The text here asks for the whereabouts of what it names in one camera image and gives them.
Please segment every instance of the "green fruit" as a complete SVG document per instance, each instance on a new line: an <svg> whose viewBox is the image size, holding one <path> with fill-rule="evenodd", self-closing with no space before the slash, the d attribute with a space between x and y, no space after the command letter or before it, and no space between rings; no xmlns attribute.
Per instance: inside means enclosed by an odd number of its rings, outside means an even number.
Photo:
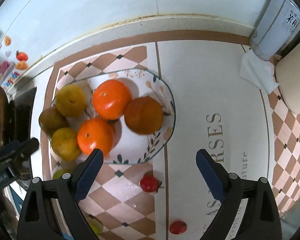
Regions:
<svg viewBox="0 0 300 240"><path fill-rule="evenodd" d="M39 125L42 131L51 138L56 130L68 127L68 121L58 112L55 106L52 106L43 110L40 114Z"/></svg>
<svg viewBox="0 0 300 240"><path fill-rule="evenodd" d="M100 233L99 228L96 225L91 224L91 223L89 223L89 226L91 227L93 232L96 234L96 236L99 236L99 233Z"/></svg>
<svg viewBox="0 0 300 240"><path fill-rule="evenodd" d="M53 176L52 176L52 179L59 179L61 178L61 176L65 173L71 173L72 171L71 170L67 170L67 169L61 169L61 170L57 170Z"/></svg>

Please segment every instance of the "black diamond tile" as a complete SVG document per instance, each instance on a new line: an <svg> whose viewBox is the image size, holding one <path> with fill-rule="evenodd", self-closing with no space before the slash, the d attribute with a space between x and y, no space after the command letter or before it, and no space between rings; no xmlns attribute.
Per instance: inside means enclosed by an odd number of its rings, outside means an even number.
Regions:
<svg viewBox="0 0 300 240"><path fill-rule="evenodd" d="M120 178L123 175L123 172L117 170L114 174L117 175Z"/></svg>

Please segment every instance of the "white wall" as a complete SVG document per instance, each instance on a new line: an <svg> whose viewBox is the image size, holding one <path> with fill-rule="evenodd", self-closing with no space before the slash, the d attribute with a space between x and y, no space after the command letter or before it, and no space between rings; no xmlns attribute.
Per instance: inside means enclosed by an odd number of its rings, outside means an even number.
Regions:
<svg viewBox="0 0 300 240"><path fill-rule="evenodd" d="M5 0L0 8L2 37L10 50L24 51L29 65L89 32L164 14L202 14L255 27L268 0Z"/></svg>

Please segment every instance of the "small red tomato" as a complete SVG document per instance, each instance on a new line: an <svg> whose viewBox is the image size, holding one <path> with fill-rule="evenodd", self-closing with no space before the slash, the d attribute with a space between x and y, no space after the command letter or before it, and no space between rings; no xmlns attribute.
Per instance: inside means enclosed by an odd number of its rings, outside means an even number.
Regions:
<svg viewBox="0 0 300 240"><path fill-rule="evenodd" d="M162 182L153 176L145 176L140 180L140 187L144 192L158 192Z"/></svg>
<svg viewBox="0 0 300 240"><path fill-rule="evenodd" d="M28 55L25 52L19 52L18 50L16 52L16 58L20 61L27 61L29 59Z"/></svg>
<svg viewBox="0 0 300 240"><path fill-rule="evenodd" d="M175 221L169 226L170 233L180 235L187 230L188 226L183 221Z"/></svg>

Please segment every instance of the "cylindrical container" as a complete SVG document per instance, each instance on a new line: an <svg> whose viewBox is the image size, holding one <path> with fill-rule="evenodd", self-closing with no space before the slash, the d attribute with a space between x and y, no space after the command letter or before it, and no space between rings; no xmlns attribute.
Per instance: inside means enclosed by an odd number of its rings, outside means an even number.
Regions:
<svg viewBox="0 0 300 240"><path fill-rule="evenodd" d="M262 60L269 60L300 23L300 10L293 0L271 0L250 38L250 47Z"/></svg>
<svg viewBox="0 0 300 240"><path fill-rule="evenodd" d="M300 114L300 43L275 68L282 98L291 112Z"/></svg>

